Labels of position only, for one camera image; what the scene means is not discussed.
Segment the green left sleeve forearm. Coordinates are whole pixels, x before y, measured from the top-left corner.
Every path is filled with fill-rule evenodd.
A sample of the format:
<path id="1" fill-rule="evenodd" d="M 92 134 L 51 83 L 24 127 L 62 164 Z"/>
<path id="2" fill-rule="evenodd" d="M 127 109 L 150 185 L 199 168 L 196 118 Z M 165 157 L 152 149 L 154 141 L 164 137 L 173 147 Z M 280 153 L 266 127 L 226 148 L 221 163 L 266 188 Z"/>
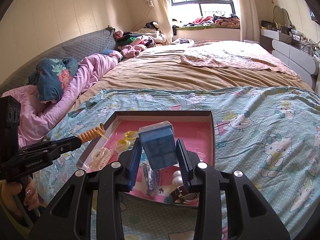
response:
<path id="1" fill-rule="evenodd" d="M 9 183 L 6 180 L 1 180 L 1 210 L 4 213 L 1 223 L 4 221 L 6 223 L 1 228 L 8 239 L 18 239 L 19 237 L 27 239 L 30 232 L 30 226 L 14 200 L 14 196 L 18 195 L 22 190 L 25 194 L 23 205 L 28 210 L 37 210 L 40 206 L 40 201 L 35 182 L 31 177 L 25 190 L 20 183 Z"/>

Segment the left hand with painted nails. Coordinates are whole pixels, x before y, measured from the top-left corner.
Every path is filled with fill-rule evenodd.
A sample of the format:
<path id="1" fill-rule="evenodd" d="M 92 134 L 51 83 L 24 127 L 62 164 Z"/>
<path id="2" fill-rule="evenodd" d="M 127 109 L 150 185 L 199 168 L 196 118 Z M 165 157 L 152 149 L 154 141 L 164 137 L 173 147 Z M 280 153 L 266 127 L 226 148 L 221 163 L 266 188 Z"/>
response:
<path id="1" fill-rule="evenodd" d="M 19 210 L 14 196 L 18 195 L 23 190 L 20 183 L 12 182 L 7 183 L 4 181 L 1 189 L 1 197 L 6 208 L 15 216 L 22 217 L 22 213 Z M 25 188 L 24 206 L 28 207 L 28 210 L 37 209 L 40 205 L 37 189 L 32 178 L 29 178 L 29 184 Z"/>

